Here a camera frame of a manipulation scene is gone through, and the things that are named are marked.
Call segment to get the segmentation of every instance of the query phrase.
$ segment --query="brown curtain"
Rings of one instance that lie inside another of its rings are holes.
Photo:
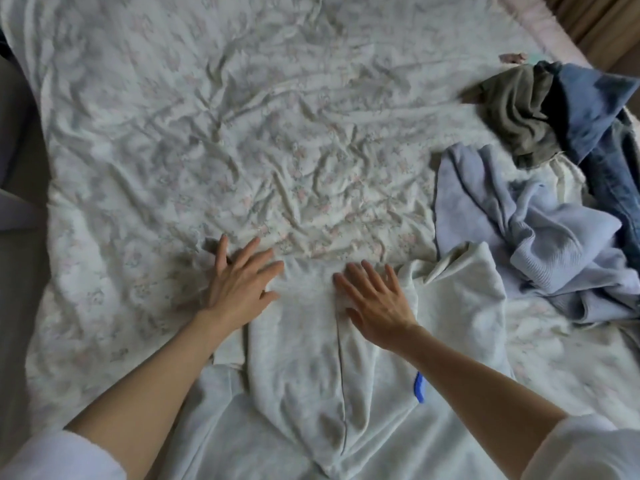
[[[587,59],[609,70],[640,42],[640,0],[545,0]]]

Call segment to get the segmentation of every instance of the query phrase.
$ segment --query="wrinkled bedsheet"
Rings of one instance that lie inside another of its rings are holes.
[[[540,51],[494,0],[0,0],[0,17],[52,166],[52,279],[26,362],[36,431],[190,317],[207,236],[258,234],[281,255],[435,259],[441,152],[499,144],[458,95],[503,69],[499,54]],[[528,176],[499,155],[505,177]],[[564,157],[535,174],[579,201],[584,178]],[[542,300],[509,308],[521,381],[640,425],[637,368],[605,343],[616,330],[598,331],[603,352],[583,361],[614,391],[604,403],[567,372],[580,355],[567,357],[579,339],[566,320]]]

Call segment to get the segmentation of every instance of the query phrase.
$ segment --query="white sleeve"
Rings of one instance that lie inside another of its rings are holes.
[[[640,478],[640,431],[617,429],[597,415],[560,421],[533,455],[521,480]]]
[[[99,446],[55,431],[30,439],[0,470],[0,480],[127,480],[127,475]]]

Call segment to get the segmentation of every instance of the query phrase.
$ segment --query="forearm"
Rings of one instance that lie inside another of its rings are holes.
[[[519,479],[567,413],[516,381],[456,352],[423,328],[407,333],[398,354],[444,397],[500,469]]]
[[[225,332],[194,319],[138,368],[67,425],[108,451],[127,473],[144,478],[190,387]]]

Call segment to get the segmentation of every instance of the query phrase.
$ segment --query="hand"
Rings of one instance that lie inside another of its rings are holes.
[[[259,244],[260,239],[255,237],[240,251],[235,262],[228,264],[228,238],[226,235],[220,238],[207,304],[196,318],[219,323],[225,336],[251,322],[280,297],[264,288],[283,272],[284,263],[276,261],[262,268],[273,257],[273,250],[254,254]]]
[[[333,275],[336,287],[345,291],[358,308],[347,308],[347,315],[365,339],[398,352],[407,332],[420,325],[391,266],[385,265],[386,280],[367,261],[362,261],[362,268],[364,271],[355,263],[347,265],[351,281],[342,273]]]

